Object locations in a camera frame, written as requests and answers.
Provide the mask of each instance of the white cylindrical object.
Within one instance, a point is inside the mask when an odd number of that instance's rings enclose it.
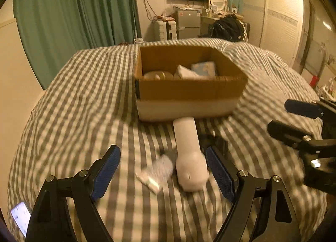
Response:
[[[177,148],[176,172],[178,182],[186,192],[202,190],[209,173],[201,152],[194,118],[173,121]]]

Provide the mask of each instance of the blue gripper pad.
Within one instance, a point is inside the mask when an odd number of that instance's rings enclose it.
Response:
[[[100,168],[100,171],[93,181],[93,191],[90,195],[94,202],[96,202],[98,198],[102,198],[104,196],[119,165],[120,156],[120,148],[116,146],[104,165]]]
[[[235,201],[233,182],[211,147],[206,151],[206,160],[222,195],[233,203]]]

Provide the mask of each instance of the smartphone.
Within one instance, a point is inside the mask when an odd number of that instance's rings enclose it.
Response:
[[[20,231],[26,237],[28,224],[30,220],[30,212],[24,202],[17,204],[13,209],[11,209],[12,217],[19,227]]]

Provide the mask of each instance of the white packet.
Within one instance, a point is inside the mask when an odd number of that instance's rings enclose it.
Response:
[[[154,193],[162,189],[174,171],[174,164],[167,155],[162,155],[152,166],[144,168],[140,173],[135,173],[144,185]]]

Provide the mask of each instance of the plaid blanket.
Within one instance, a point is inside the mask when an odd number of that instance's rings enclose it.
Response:
[[[196,121],[199,133],[213,131],[229,142],[229,158],[255,177],[279,175],[289,192],[306,241],[323,219],[325,193],[302,185],[303,166],[296,151],[273,140],[266,126],[272,119],[296,125],[320,139],[321,121],[289,114],[288,98],[317,99],[313,89],[276,54],[248,43],[219,39],[186,39],[141,45],[212,46],[249,78],[228,117]],[[31,113],[13,160],[8,183],[8,212],[24,201],[32,209],[45,178],[75,175],[101,158],[110,145],[121,149],[121,162],[98,212],[117,241],[212,241],[230,205],[214,177],[203,191],[184,193],[176,174],[155,195],[135,178],[175,147],[172,123],[141,123],[137,116],[133,71],[138,45],[81,50],[62,68]],[[253,228],[256,205],[243,235]],[[69,201],[79,241],[85,241]],[[24,241],[15,222],[10,230]]]

